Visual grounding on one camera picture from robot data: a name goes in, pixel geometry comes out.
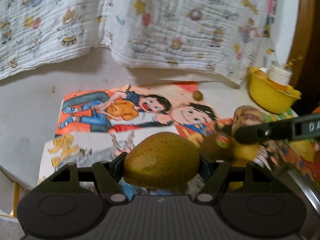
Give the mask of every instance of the pear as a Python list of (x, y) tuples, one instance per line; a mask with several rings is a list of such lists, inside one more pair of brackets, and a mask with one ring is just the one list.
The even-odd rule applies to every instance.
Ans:
[(123, 177), (131, 185), (169, 189), (193, 179), (199, 164), (198, 149), (192, 142), (172, 132), (159, 132), (126, 156)]

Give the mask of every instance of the blue jeans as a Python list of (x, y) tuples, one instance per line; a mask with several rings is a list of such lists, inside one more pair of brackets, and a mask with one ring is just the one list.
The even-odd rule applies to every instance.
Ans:
[[(102, 101), (96, 100), (85, 105), (81, 106), (82, 111), (86, 111), (90, 109), (90, 106), (97, 106), (103, 103)], [(94, 124), (94, 125), (106, 125), (107, 124), (107, 116), (104, 114), (95, 113), (93, 116), (82, 116), (80, 118), (80, 122), (86, 124)]]
[[(66, 107), (72, 107), (72, 106), (81, 105), (81, 104), (84, 104), (81, 106), (83, 107), (82, 110), (84, 109), (89, 110), (90, 106), (94, 106), (102, 102), (106, 102), (108, 99), (109, 99), (109, 96), (106, 92), (102, 92), (102, 91), (91, 92), (88, 94), (84, 94), (84, 95), (66, 100), (63, 103), (62, 110), (64, 110)], [(108, 132), (110, 127), (112, 127), (110, 121), (107, 120), (107, 117), (105, 115), (102, 116), (101, 114), (98, 114), (93, 110), (91, 110), (91, 115), (92, 116), (83, 116), (81, 118), (83, 123), (90, 124), (91, 132)]]

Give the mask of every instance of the star print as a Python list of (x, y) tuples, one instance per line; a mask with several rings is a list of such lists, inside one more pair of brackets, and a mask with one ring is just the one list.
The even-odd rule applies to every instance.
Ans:
[(233, 50), (234, 50), (235, 52), (239, 52), (239, 50), (240, 50), (240, 45), (239, 45), (239, 44), (233, 45)]
[(33, 16), (30, 16), (30, 17), (26, 17), (25, 20), (24, 20), (24, 27), (30, 27), (31, 24), (33, 23)]
[(142, 2), (141, 0), (136, 0), (133, 7), (136, 9), (136, 14), (139, 15), (139, 14), (145, 12), (146, 4), (144, 2)]

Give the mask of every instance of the white jar lid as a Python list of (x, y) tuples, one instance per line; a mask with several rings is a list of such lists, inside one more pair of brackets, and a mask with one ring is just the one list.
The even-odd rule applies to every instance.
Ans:
[(292, 71), (289, 70), (289, 69), (286, 69), (283, 64), (281, 64), (281, 63), (279, 63), (277, 61), (273, 61), (271, 63), (270, 71), (276, 72), (279, 75), (282, 75), (282, 76), (285, 76), (285, 77), (291, 77), (292, 76)]

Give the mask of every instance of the book illustration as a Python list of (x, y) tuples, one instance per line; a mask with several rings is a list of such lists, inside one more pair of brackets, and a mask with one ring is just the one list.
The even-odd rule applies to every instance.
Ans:
[[(174, 126), (166, 126), (129, 130), (113, 134), (73, 132), (71, 134), (55, 138), (54, 140), (47, 142), (45, 145), (40, 165), (39, 182), (46, 179), (68, 162), (75, 162), (78, 167), (91, 167), (92, 164), (102, 160), (111, 162), (122, 152), (126, 151), (129, 153), (136, 145), (138, 145), (138, 143), (149, 135), (161, 131), (169, 131), (178, 134), (178, 131)], [(62, 156), (63, 150), (75, 149), (76, 147), (78, 148), (78, 151), (72, 152), (68, 157), (65, 157), (65, 154)], [(194, 197), (203, 187), (204, 183), (198, 175), (187, 184), (170, 190), (155, 190), (136, 187), (126, 183), (123, 178), (120, 180), (119, 185), (121, 186), (124, 194), (129, 200), (131, 200), (134, 195), (190, 194)], [(80, 186), (95, 191), (93, 182), (81, 182)]]
[(195, 82), (75, 92), (65, 97), (56, 134), (116, 133), (175, 125), (196, 146), (219, 119), (205, 102), (194, 101)]

